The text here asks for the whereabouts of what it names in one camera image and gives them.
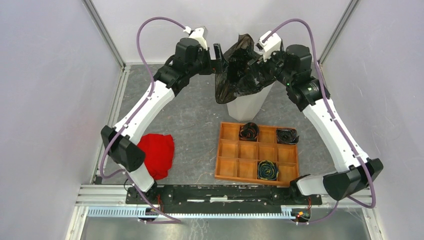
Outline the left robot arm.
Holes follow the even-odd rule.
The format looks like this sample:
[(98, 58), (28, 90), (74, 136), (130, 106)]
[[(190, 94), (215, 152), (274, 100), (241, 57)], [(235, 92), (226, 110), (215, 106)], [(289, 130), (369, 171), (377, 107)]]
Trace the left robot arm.
[(221, 45), (213, 44), (215, 58), (210, 49), (199, 40), (182, 38), (171, 55), (153, 75), (150, 88), (128, 114), (114, 126), (105, 125), (101, 138), (105, 147), (100, 163), (110, 157), (138, 189), (138, 197), (145, 204), (153, 203), (157, 190), (152, 187), (154, 178), (146, 164), (146, 153), (137, 145), (145, 130), (158, 113), (186, 87), (196, 75), (222, 73), (227, 66)]

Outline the black trash bag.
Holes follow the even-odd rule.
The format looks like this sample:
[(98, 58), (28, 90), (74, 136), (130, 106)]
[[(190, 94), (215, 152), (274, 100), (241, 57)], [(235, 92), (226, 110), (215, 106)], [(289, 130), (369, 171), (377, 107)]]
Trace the black trash bag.
[(214, 96), (217, 104), (227, 104), (238, 97), (257, 94), (275, 82), (263, 68), (257, 71), (256, 76), (249, 68), (248, 63), (261, 56), (254, 51), (254, 44), (249, 34), (241, 34), (223, 54), (226, 66), (221, 73), (215, 74)]

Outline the white trash bin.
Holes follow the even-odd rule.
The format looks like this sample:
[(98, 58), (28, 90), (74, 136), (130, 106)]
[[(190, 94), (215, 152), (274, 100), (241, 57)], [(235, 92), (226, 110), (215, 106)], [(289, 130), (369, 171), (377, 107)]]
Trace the white trash bin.
[(239, 122), (253, 120), (260, 111), (273, 85), (272, 83), (264, 87), (258, 93), (239, 96), (235, 100), (227, 103), (226, 106), (229, 116)]

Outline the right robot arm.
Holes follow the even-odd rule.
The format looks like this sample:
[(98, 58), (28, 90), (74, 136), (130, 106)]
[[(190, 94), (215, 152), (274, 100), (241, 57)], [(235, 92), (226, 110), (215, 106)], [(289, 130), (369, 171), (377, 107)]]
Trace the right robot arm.
[(309, 195), (328, 195), (335, 201), (349, 199), (365, 208), (376, 205), (374, 180), (384, 166), (371, 159), (349, 133), (338, 115), (324, 83), (312, 75), (310, 49), (293, 44), (286, 49), (258, 46), (260, 70), (285, 86), (287, 96), (312, 123), (327, 147), (335, 172), (304, 175), (291, 181), (289, 199), (302, 204)]

